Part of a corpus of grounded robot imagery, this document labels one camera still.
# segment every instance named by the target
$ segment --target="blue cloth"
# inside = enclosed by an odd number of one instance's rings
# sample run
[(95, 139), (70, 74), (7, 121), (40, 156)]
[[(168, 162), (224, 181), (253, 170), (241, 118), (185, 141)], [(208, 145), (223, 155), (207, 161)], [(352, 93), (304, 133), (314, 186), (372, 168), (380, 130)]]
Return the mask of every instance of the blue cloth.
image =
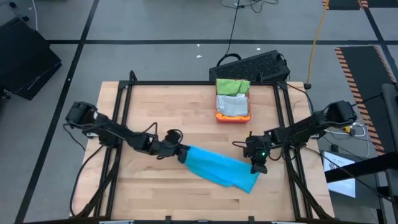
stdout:
[(190, 146), (185, 165), (204, 179), (224, 187), (236, 186), (249, 194), (259, 176), (258, 172), (250, 174), (250, 164), (196, 146)]

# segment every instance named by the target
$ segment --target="concrete floor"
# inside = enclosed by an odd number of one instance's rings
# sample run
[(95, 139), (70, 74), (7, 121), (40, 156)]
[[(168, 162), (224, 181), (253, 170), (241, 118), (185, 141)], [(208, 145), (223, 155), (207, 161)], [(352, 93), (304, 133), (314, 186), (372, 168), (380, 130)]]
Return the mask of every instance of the concrete floor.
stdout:
[[(30, 1), (19, 1), (28, 16)], [(36, 0), (39, 32), (47, 40), (79, 40), (93, 0)], [(234, 0), (224, 0), (233, 5)], [(1, 19), (10, 17), (2, 13)], [(385, 40), (398, 40), (398, 9), (371, 9)], [(242, 9), (238, 12), (234, 39), (312, 40), (322, 14), (321, 1), (280, 0), (278, 5), (265, 4), (260, 14)], [(172, 40), (228, 39), (234, 10), (215, 0), (100, 0), (88, 40)], [(328, 11), (320, 40), (377, 40), (363, 10)], [(329, 102), (353, 102), (347, 81), (337, 61), (334, 48), (317, 46), (313, 60), (313, 88), (308, 91), (315, 109)], [(68, 203), (83, 152), (62, 130), (63, 118), (74, 101), (95, 104), (101, 82), (125, 80), (133, 69), (139, 80), (207, 80), (227, 49), (226, 44), (152, 44), (152, 45), (85, 45), (63, 106), (49, 153), (30, 203), (25, 222), (67, 218)], [(37, 157), (42, 148), (55, 107), (75, 55), (76, 44), (52, 45), (63, 66), (32, 100), (13, 96), (0, 113), (0, 223), (15, 220)], [(292, 81), (305, 81), (311, 45), (233, 44), (230, 52), (248, 57), (278, 50), (288, 60)], [(389, 46), (398, 60), (398, 46)], [(74, 132), (85, 145), (86, 139)], [(365, 156), (366, 143), (355, 139), (329, 140)], [(320, 149), (329, 143), (320, 141)], [(371, 147), (371, 156), (376, 156)], [(342, 220), (376, 223), (374, 210), (347, 207), (344, 199), (333, 198), (336, 216)]]

